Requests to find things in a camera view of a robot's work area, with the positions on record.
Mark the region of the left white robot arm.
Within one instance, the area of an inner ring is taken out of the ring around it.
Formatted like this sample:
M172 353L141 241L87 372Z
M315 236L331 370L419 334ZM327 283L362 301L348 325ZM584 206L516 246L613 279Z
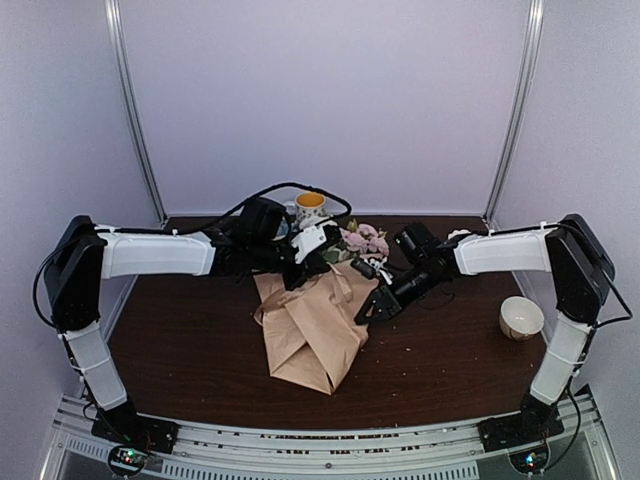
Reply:
M98 407L108 411L106 429L121 443L137 442L144 424L124 407L129 396L100 326L103 285L147 276L274 273L295 290L328 271L321 252L341 238L335 222L321 220L284 234L278 229L277 223L250 228L238 218L192 233L100 225L85 215L69 223L34 275L32 301L38 303L38 289L45 288L49 310L34 310L56 330Z

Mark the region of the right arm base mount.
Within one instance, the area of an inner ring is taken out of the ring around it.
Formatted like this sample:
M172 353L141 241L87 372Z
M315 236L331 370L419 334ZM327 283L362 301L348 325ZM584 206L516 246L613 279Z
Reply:
M529 396L516 413L487 418L477 427L485 452L512 449L564 432L557 404L547 405Z

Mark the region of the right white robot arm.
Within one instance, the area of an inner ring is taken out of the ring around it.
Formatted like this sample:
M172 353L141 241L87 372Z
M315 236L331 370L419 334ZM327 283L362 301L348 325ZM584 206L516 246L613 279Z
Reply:
M379 277L354 320L359 325L394 319L440 284L458 277L510 273L546 276L550 290L543 310L554 315L542 363L525 396L529 405L513 419L519 440L535 440L551 424L549 407L563 395L585 362L599 328L602 307L614 291L616 269L588 222L568 214L556 223L511 230L459 230L439 239L420 222L406 225L394 242L408 270L389 277L383 262L356 260L353 266Z

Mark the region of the green and tan wrapping paper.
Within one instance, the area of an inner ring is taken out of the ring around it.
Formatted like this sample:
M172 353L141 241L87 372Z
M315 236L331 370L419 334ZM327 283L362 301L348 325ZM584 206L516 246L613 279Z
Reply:
M350 280L353 303L333 305L330 286L317 285L303 298L266 313L261 326L269 374L305 388L331 395L351 369L369 338L354 317L368 294L378 286L348 261L335 264ZM263 296L277 287L261 287Z

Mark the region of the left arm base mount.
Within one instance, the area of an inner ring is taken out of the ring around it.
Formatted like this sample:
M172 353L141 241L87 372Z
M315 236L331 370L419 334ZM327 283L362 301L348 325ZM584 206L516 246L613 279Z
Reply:
M143 452L171 454L179 425L173 421L140 415L130 398L105 410L96 406L91 433L95 437L134 447Z

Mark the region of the white mug with orange inside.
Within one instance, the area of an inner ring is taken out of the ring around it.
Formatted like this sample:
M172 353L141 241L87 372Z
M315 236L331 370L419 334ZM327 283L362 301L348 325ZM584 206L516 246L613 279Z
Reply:
M284 206L293 217L293 225L299 230L316 225L331 216L326 209L326 196L318 192L301 193L294 200L286 201Z

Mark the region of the beige ribbon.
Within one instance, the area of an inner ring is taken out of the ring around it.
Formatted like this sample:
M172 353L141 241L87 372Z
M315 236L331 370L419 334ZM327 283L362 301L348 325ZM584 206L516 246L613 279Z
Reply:
M263 325L264 315L276 311L285 305L303 298L311 292L317 285L330 286L329 300L333 305L346 305L353 303L355 293L350 280L342 273L337 266L330 265L328 272L314 276L307 284L294 290L287 290L280 274L265 273L254 277L254 283L258 288L261 304L253 313L253 319L260 326ZM276 290L267 296L263 296L260 288L264 286L277 287Z

